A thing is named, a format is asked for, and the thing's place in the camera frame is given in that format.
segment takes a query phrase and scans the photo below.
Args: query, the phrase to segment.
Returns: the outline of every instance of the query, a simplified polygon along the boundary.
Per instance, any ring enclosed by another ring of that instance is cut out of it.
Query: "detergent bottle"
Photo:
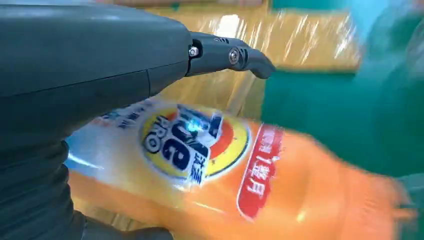
[[[75,197],[182,239],[397,240],[418,214],[396,179],[210,108],[151,98],[67,141]]]

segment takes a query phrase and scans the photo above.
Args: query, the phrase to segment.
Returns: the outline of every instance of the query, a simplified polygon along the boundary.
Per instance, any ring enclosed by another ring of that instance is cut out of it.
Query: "plastic wrap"
[[[67,141],[74,196],[195,239],[393,240],[410,204],[307,136],[210,108],[150,99]]]
[[[226,5],[237,6],[259,6],[262,0],[97,0],[97,2],[108,4],[119,4],[126,6],[145,6],[145,5],[166,5],[172,3],[198,3],[198,2],[215,2]]]
[[[344,13],[266,14],[264,10],[248,9],[218,13],[192,8],[149,11],[180,21],[191,31],[239,38],[264,52],[283,69],[353,72],[360,62],[354,30]],[[161,95],[178,103],[199,104],[237,114],[244,109],[242,105],[249,92],[246,88],[253,82],[251,73],[224,71],[182,79]]]

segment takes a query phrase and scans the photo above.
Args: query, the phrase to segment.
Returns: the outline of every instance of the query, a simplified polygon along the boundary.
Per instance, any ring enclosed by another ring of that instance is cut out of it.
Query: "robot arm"
[[[233,38],[109,4],[0,5],[2,149],[63,139],[95,116],[153,96],[183,77],[275,70]]]

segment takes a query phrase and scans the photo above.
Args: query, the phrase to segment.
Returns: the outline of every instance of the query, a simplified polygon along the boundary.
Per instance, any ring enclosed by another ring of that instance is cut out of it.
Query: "gray plastic housing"
[[[178,21],[109,5],[0,4],[0,152],[63,140],[189,67]]]
[[[0,97],[143,70],[179,79],[192,44],[178,21],[109,4],[0,5],[0,29]]]

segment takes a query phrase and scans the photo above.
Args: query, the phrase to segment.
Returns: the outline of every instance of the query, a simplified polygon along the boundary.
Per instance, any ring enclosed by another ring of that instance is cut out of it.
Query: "bottle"
[[[413,209],[394,178],[312,139],[220,111],[148,99],[68,139],[74,197],[182,239],[395,240]]]

